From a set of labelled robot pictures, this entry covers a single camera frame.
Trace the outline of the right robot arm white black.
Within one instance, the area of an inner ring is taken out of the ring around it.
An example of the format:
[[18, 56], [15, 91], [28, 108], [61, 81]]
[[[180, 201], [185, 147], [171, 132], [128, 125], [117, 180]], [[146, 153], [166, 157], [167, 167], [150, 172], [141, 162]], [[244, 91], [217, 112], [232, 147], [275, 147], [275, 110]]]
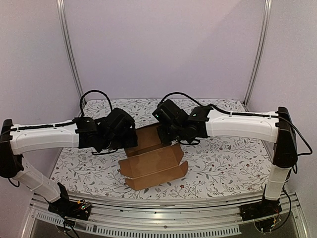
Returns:
[[288, 110], [243, 113], [225, 111], [215, 105], [195, 107], [190, 114], [173, 101], [161, 101], [152, 115], [160, 123], [158, 136], [163, 144], [172, 141], [198, 145], [202, 138], [234, 136], [274, 144], [274, 155], [264, 200], [277, 201], [292, 167], [298, 161], [296, 135]]

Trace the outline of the brown cardboard paper box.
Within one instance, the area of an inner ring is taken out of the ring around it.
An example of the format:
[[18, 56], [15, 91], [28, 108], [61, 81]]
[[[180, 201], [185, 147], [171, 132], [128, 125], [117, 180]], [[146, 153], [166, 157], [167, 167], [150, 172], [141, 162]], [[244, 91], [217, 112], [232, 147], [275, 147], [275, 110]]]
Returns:
[[179, 143], [163, 144], [154, 123], [136, 129], [138, 146], [125, 149], [126, 159], [120, 160], [120, 173], [133, 190], [157, 186], [184, 177], [188, 162]]

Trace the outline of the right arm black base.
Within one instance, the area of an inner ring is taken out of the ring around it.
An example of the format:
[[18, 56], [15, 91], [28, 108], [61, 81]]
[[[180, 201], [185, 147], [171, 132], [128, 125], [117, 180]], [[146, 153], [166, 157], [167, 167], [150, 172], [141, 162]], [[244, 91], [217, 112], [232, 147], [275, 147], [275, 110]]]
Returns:
[[280, 199], [268, 200], [264, 197], [261, 201], [239, 206], [240, 216], [243, 221], [271, 216], [282, 211]]

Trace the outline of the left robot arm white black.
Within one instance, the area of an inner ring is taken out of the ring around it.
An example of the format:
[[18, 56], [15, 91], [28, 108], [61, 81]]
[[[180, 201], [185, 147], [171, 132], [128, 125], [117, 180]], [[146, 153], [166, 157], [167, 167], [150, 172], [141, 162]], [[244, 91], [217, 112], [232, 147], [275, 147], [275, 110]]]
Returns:
[[77, 117], [39, 125], [3, 122], [0, 135], [0, 176], [26, 185], [49, 203], [69, 201], [66, 188], [35, 169], [23, 153], [51, 148], [93, 148], [95, 154], [137, 146], [134, 119], [120, 108], [106, 117]]

